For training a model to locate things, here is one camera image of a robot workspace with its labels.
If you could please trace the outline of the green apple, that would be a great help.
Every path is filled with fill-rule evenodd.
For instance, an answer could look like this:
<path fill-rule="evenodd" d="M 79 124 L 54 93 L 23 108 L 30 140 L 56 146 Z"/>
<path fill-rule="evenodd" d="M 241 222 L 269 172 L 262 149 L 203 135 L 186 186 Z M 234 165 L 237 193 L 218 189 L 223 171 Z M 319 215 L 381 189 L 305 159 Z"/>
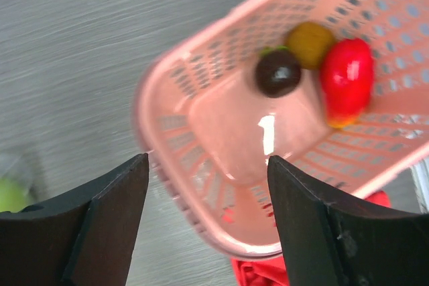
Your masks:
<path fill-rule="evenodd" d="M 34 203 L 30 187 L 14 177 L 1 176 L 1 212 L 20 212 Z"/>

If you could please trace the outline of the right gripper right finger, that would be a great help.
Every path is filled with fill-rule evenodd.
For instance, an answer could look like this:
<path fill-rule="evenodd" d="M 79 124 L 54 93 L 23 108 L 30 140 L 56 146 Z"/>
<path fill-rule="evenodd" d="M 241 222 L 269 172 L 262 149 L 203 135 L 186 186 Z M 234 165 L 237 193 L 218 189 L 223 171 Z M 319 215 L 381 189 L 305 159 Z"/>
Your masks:
<path fill-rule="evenodd" d="M 278 156 L 267 181 L 291 285 L 427 285 L 428 215 L 379 206 Z"/>

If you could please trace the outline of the red oval fruit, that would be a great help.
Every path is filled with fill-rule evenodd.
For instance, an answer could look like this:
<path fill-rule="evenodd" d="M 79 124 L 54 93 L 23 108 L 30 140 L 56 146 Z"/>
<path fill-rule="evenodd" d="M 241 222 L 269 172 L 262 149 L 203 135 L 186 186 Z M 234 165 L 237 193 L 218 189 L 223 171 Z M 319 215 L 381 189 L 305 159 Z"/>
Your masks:
<path fill-rule="evenodd" d="M 327 53 L 319 73 L 328 126 L 341 129 L 354 123 L 368 107 L 375 79 L 369 44 L 343 39 Z"/>

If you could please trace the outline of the clear zip top bag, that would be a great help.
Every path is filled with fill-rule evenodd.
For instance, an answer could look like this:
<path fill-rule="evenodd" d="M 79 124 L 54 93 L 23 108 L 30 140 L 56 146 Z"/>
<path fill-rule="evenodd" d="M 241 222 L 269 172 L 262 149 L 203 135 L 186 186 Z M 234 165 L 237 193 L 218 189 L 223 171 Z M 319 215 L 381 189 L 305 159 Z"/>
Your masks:
<path fill-rule="evenodd" d="M 38 163 L 26 155 L 1 152 L 1 176 L 14 177 L 26 183 L 34 197 L 34 204 L 42 199 L 43 173 Z"/>

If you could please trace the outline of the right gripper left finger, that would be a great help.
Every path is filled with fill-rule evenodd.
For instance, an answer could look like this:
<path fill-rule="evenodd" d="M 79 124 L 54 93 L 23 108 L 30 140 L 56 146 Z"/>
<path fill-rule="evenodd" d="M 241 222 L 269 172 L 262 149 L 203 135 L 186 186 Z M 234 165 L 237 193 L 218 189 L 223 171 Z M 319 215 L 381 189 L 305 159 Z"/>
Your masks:
<path fill-rule="evenodd" d="M 149 183 L 140 153 L 20 212 L 1 213 L 2 285 L 125 285 Z"/>

